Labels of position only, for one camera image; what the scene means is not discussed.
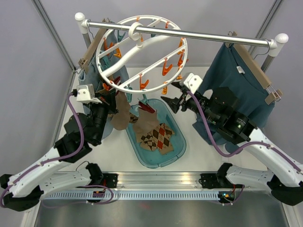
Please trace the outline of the teal clip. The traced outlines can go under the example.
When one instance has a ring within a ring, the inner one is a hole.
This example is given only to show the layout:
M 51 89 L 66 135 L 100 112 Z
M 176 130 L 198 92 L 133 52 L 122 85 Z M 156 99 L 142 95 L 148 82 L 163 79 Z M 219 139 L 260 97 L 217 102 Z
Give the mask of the teal clip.
M 131 103 L 133 95 L 131 93 L 126 93 L 126 99 L 128 103 Z
M 147 104 L 149 102 L 149 99 L 147 98 L 146 94 L 143 94 L 143 98 L 142 98 L 141 102 L 144 104 Z

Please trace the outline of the white round clip hanger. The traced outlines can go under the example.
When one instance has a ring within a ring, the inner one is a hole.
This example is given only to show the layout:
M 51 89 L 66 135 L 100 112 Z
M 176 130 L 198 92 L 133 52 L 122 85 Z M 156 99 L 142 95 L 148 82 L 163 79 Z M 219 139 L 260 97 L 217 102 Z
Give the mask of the white round clip hanger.
M 139 15 L 124 19 L 117 24 L 154 26 L 155 28 L 178 29 L 174 22 L 154 15 Z M 107 56 L 113 52 L 119 61 L 108 67 L 102 67 L 101 60 L 107 63 Z M 186 38 L 125 32 L 107 29 L 96 49 L 96 65 L 101 78 L 111 87 L 126 93 L 150 93 L 166 88 L 172 82 L 181 79 L 182 70 L 188 61 L 188 43 Z M 120 82 L 113 74 L 126 67 L 129 79 Z M 144 90 L 139 88 L 139 75 L 142 81 L 150 81 Z

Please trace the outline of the brown argyle sock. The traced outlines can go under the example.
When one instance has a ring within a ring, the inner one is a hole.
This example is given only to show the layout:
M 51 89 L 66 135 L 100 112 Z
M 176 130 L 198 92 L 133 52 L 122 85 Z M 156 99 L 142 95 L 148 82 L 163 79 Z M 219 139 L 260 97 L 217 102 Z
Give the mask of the brown argyle sock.
M 138 116 L 136 116 L 132 113 L 129 113 L 129 115 L 130 115 L 130 121 L 129 121 L 130 123 L 136 123 L 138 121 L 138 119 L 139 119 Z

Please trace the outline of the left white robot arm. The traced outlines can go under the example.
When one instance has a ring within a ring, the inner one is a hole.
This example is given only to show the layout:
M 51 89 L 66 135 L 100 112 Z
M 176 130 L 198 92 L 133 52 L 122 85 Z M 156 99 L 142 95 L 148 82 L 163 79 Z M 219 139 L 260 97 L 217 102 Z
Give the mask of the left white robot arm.
M 92 147 L 101 144 L 108 115 L 116 113 L 115 92 L 98 95 L 85 104 L 89 114 L 77 113 L 69 102 L 73 115 L 64 125 L 66 134 L 34 164 L 24 171 L 0 177 L 4 189 L 0 205 L 14 211 L 25 211 L 44 198 L 71 188 L 98 188 L 108 191 L 113 199 L 115 185 L 106 180 L 96 163 L 69 174 L 55 175 L 64 167 L 85 157 Z

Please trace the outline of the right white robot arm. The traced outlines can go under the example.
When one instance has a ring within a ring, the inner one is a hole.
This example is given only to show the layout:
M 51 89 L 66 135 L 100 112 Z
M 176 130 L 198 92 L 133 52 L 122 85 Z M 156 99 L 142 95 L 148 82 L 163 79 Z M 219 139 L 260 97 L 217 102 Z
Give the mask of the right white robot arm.
M 215 174 L 202 174 L 203 188 L 259 188 L 269 192 L 278 201 L 294 206 L 303 201 L 303 166 L 290 158 L 263 134 L 262 130 L 247 116 L 236 111 L 238 99 L 228 87 L 216 88 L 210 98 L 191 90 L 179 82 L 173 86 L 180 89 L 179 98 L 162 97 L 173 113 L 191 110 L 198 114 L 205 125 L 206 133 L 217 152 L 221 150 L 210 131 L 213 125 L 227 142 L 239 147 L 238 151 L 222 156 L 232 157 L 244 149 L 266 167 L 266 171 L 241 168 L 223 163 Z

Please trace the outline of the orange clip front left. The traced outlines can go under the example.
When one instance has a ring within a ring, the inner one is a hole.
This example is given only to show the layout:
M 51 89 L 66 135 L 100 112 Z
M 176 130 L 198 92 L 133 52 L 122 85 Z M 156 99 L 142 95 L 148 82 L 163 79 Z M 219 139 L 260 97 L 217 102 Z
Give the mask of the orange clip front left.
M 112 89 L 112 87 L 110 85 L 108 85 L 107 83 L 103 83 L 102 86 L 106 91 L 109 91 Z

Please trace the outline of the teal clip front left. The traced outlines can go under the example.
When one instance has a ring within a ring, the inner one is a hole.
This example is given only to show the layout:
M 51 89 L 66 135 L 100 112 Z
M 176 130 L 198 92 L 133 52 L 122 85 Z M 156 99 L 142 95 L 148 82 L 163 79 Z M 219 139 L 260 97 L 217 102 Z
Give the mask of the teal clip front left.
M 147 104 L 149 102 L 149 99 L 147 98 L 146 94 L 143 94 L 143 98 L 142 98 L 141 102 L 144 104 Z

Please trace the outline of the orange clip right rim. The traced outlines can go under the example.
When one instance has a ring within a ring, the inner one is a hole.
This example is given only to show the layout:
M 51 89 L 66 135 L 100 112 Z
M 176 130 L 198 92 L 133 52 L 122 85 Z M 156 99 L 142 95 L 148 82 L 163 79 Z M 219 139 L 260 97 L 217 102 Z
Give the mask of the orange clip right rim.
M 147 79 L 145 82 L 142 81 L 143 74 L 139 75 L 139 88 L 140 90 L 144 90 L 149 84 L 149 80 Z

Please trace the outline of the left beige clothes hanger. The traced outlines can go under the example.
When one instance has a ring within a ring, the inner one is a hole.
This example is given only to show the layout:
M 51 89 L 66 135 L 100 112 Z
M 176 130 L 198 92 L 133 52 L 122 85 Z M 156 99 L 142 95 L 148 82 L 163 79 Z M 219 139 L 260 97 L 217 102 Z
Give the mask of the left beige clothes hanger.
M 89 72 L 89 63 L 91 62 L 92 58 L 95 56 L 96 49 L 106 31 L 107 31 L 106 28 L 100 28 L 98 30 L 97 34 L 95 35 L 95 38 L 91 41 L 86 52 L 78 61 L 78 65 L 86 73 Z

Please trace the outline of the beige clothes hanger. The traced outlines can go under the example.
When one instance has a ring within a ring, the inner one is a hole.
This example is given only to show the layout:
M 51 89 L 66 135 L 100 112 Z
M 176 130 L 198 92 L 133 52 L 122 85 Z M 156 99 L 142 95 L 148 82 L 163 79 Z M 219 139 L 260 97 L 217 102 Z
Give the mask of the beige clothes hanger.
M 78 65 L 86 73 L 89 72 L 89 63 L 91 62 L 92 58 L 95 56 L 96 49 L 106 31 L 107 31 L 106 28 L 100 28 L 98 30 L 97 34 L 95 35 L 95 38 L 91 41 L 86 52 L 78 61 Z
M 280 89 L 275 90 L 272 87 L 272 83 L 269 77 L 264 73 L 258 63 L 252 58 L 248 50 L 242 44 L 234 44 L 234 43 L 225 43 L 226 47 L 230 47 L 233 45 L 234 49 L 238 53 L 238 55 L 242 58 L 246 66 L 252 72 L 255 79 L 261 85 L 263 90 L 266 90 L 268 96 L 265 99 L 265 102 L 269 105 L 274 101 L 280 101 L 283 95 Z

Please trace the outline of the right beige clothes hanger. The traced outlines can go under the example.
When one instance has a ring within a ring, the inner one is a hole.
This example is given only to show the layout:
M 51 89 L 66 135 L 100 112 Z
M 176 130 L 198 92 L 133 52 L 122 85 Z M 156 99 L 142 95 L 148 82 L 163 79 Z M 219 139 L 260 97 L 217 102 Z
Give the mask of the right beige clothes hanger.
M 275 90 L 272 87 L 272 83 L 269 77 L 264 73 L 258 63 L 252 58 L 248 50 L 242 44 L 234 44 L 234 43 L 225 43 L 226 47 L 230 47 L 233 45 L 234 49 L 238 53 L 238 55 L 242 58 L 246 66 L 252 72 L 255 79 L 261 85 L 263 90 L 266 90 L 268 96 L 265 99 L 265 102 L 269 105 L 274 101 L 280 101 L 283 95 L 280 89 Z

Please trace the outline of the teal plastic basin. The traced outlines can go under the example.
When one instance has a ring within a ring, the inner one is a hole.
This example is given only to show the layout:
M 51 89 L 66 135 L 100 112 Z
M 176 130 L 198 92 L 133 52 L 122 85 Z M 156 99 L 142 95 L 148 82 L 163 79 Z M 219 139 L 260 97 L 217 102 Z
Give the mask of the teal plastic basin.
M 149 99 L 149 106 L 158 111 L 157 119 L 160 122 L 158 126 L 146 134 L 136 135 L 133 131 L 133 124 L 139 117 L 139 105 L 136 104 L 131 106 L 131 120 L 126 132 L 143 166 L 164 167 L 182 157 L 186 151 L 186 140 L 170 110 L 161 100 Z

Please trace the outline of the blue denim garment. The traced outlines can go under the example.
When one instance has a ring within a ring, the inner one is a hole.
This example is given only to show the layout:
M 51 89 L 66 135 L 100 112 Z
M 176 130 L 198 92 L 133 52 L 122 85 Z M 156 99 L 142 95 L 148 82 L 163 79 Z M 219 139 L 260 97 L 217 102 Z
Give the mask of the blue denim garment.
M 107 59 L 107 63 L 105 63 L 103 59 L 101 60 L 102 67 L 105 67 L 106 69 L 119 61 L 119 58 L 114 56 L 113 52 L 107 56 Z M 129 75 L 125 66 L 113 74 L 114 79 L 117 77 L 120 77 L 121 83 L 129 79 Z M 91 61 L 88 64 L 87 72 L 85 70 L 82 70 L 78 77 L 78 81 L 79 85 L 92 84 L 95 92 L 101 91 L 103 89 L 103 82 L 101 81 L 101 76 L 99 75 L 99 71 L 96 65 L 95 53 L 93 54 L 93 58 L 91 58 Z M 111 120 L 112 116 L 108 116 L 102 140 L 108 137 L 113 130 L 113 125 L 110 123 Z

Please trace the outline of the orange argyle sock in basin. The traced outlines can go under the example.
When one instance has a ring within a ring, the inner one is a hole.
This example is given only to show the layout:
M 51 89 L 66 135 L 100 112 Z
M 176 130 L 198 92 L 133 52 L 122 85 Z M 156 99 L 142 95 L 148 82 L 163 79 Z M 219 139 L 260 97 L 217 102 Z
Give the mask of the orange argyle sock in basin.
M 140 147 L 148 150 L 159 150 L 161 155 L 165 155 L 174 150 L 170 141 L 175 132 L 165 123 L 160 123 L 155 129 L 141 136 L 137 135 L 137 142 Z

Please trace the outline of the teal long sleeve shirt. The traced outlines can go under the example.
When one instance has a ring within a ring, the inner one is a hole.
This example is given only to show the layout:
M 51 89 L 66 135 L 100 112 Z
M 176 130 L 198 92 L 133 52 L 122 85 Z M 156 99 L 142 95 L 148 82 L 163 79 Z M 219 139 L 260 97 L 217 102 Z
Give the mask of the teal long sleeve shirt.
M 218 87 L 228 87 L 239 99 L 236 110 L 258 128 L 265 127 L 275 103 L 267 104 L 268 92 L 263 89 L 252 71 L 235 49 L 234 44 L 222 44 L 198 89 L 200 94 Z

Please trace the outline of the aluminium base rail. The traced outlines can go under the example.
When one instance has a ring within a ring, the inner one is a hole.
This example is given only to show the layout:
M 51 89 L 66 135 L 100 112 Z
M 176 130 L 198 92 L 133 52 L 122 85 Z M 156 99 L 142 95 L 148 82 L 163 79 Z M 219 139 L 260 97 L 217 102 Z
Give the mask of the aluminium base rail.
M 38 177 L 30 185 L 43 193 L 62 191 L 75 187 L 106 186 L 116 188 L 119 182 L 133 184 L 195 184 L 203 188 L 219 189 L 250 186 L 264 190 L 273 190 L 282 186 L 296 187 L 297 183 L 290 171 L 274 174 L 271 171 L 257 171 L 237 166 L 222 166 L 216 173 L 178 174 L 178 173 L 102 173 L 99 169 L 82 169 L 74 172 L 60 172 L 56 175 Z

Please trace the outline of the metal clothes rack rail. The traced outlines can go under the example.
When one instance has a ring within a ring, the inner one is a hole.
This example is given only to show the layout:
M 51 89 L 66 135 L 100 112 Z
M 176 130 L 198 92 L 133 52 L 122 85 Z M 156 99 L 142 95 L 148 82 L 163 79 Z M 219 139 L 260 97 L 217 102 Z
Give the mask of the metal clothes rack rail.
M 154 26 L 142 26 L 142 25 L 125 25 L 123 22 L 120 24 L 107 23 L 107 22 L 92 22 L 85 18 L 85 15 L 81 12 L 77 12 L 74 16 L 80 31 L 85 34 L 89 31 L 90 27 L 94 28 L 105 28 L 114 29 L 130 32 L 134 34 L 135 32 L 145 33 L 145 34 L 156 34 L 156 35 L 166 35 L 180 38 L 190 38 L 198 40 L 207 40 L 213 42 L 222 43 L 232 43 L 232 44 L 243 44 L 259 47 L 267 47 L 268 54 L 271 57 L 276 57 L 284 47 L 284 45 L 289 41 L 289 36 L 285 33 L 278 34 L 274 39 L 257 39 L 257 38 L 243 38 L 238 36 L 230 35 L 213 35 L 205 33 L 195 33 L 189 31 L 182 31 L 178 29 L 168 29 L 168 28 L 155 28 Z

